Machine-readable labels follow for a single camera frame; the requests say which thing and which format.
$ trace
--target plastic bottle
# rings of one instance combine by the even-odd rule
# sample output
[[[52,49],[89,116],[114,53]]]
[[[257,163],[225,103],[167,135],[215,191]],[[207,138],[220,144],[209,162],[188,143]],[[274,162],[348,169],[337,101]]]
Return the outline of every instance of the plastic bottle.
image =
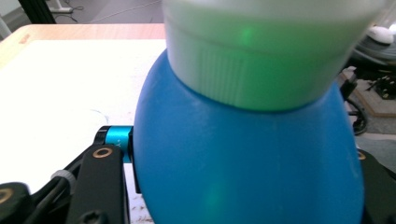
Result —
[[[154,222],[360,223],[361,168],[332,80],[378,5],[163,6],[168,50],[148,74],[134,124]]]

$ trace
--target blue bottle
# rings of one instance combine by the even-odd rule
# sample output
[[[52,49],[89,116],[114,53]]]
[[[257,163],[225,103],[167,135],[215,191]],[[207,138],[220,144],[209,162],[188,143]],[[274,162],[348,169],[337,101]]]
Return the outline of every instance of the blue bottle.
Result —
[[[156,224],[361,220],[361,168],[335,84],[292,110],[246,110],[191,90],[165,51],[137,105],[134,160]]]

